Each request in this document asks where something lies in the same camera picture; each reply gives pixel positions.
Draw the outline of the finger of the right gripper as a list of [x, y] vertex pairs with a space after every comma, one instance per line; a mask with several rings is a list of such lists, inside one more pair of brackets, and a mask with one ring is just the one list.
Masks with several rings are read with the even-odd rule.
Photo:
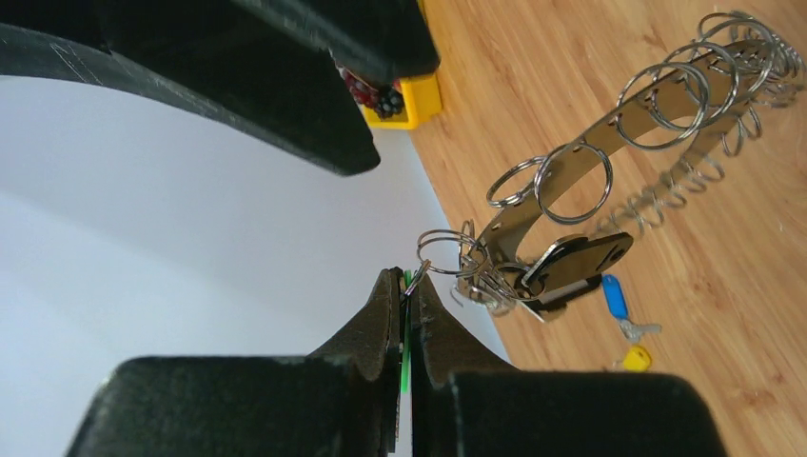
[[338, 67], [376, 83], [440, 56], [414, 1], [5, 1], [1, 72], [117, 89], [322, 169], [380, 164]]

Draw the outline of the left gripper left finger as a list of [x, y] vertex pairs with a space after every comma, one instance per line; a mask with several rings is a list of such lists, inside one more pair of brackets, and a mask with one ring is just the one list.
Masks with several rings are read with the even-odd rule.
[[70, 456], [385, 456], [398, 441], [403, 272], [296, 356], [142, 356], [93, 396]]

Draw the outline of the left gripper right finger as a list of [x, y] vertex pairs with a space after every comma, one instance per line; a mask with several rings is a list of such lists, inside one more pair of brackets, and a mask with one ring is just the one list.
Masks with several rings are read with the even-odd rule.
[[411, 298], [417, 456], [723, 456], [709, 407], [667, 374], [527, 371], [473, 336], [429, 279]]

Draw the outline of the green tag key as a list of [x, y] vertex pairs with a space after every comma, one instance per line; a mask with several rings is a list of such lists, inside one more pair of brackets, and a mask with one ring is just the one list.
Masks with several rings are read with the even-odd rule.
[[409, 391], [410, 369], [411, 369], [411, 297], [415, 289], [427, 274], [431, 266], [430, 260], [424, 260], [415, 270], [406, 270], [403, 273], [403, 292], [401, 294], [401, 305], [403, 312], [402, 325], [402, 345], [401, 345], [401, 393]]

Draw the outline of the black key fob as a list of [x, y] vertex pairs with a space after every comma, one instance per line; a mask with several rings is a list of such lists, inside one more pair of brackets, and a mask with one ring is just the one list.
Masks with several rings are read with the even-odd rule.
[[627, 232], [590, 239], [583, 235], [561, 238], [539, 262], [516, 282], [520, 300], [533, 312], [544, 315], [597, 289], [602, 274], [633, 246]]

